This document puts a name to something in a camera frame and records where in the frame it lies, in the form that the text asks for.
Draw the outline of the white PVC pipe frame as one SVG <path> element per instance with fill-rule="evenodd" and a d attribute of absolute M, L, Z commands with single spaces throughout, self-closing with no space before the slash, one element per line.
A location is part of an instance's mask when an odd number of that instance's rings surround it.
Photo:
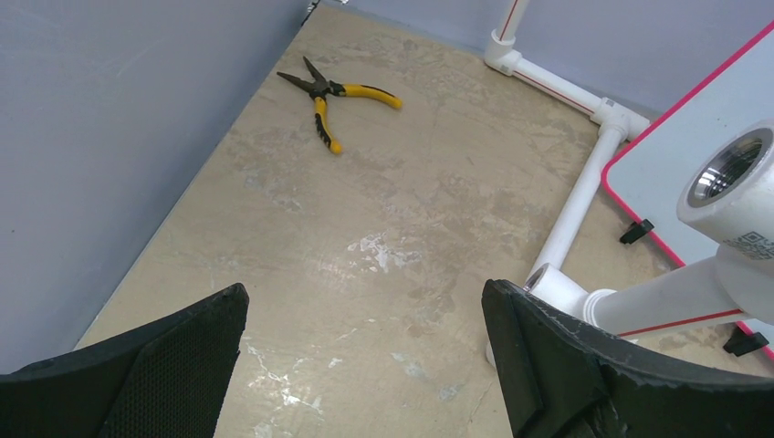
<path fill-rule="evenodd" d="M 599 138 L 530 270 L 526 290 L 624 339 L 756 320 L 773 339 L 773 28 L 765 26 L 649 121 L 526 60 L 515 48 L 527 3 L 493 30 L 485 62 L 587 114 Z M 603 188 L 675 270 L 621 291 L 584 290 L 561 272 Z"/>

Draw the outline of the black whiteboard foot clip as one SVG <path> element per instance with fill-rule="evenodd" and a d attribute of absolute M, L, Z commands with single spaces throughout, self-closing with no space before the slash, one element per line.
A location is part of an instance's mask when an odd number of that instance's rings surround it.
<path fill-rule="evenodd" d="M 723 345 L 726 353 L 733 354 L 736 357 L 747 355 L 767 347 L 769 341 L 759 332 L 748 334 L 740 328 L 736 328 L 727 342 Z"/>
<path fill-rule="evenodd" d="M 647 219 L 640 222 L 632 222 L 627 230 L 620 236 L 619 242 L 623 245 L 631 245 L 649 234 L 654 225 Z"/>

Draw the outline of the pink-rimmed whiteboard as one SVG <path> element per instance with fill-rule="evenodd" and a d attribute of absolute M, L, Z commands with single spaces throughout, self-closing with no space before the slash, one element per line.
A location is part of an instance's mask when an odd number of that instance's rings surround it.
<path fill-rule="evenodd" d="M 639 338 L 737 322 L 773 351 L 773 29 L 765 27 L 616 156 L 604 188 L 676 268 L 601 297 Z"/>

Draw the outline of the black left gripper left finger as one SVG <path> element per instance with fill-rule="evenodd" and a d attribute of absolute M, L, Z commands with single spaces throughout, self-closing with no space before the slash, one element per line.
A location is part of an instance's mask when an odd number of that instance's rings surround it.
<path fill-rule="evenodd" d="M 248 306 L 236 283 L 167 317 L 2 375 L 2 436 L 214 436 Z"/>

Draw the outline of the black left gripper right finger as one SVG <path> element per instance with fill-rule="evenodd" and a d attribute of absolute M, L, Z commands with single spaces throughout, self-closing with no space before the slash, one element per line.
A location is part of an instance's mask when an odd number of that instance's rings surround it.
<path fill-rule="evenodd" d="M 516 437 L 770 437 L 773 381 L 674 359 L 506 280 L 481 305 Z"/>

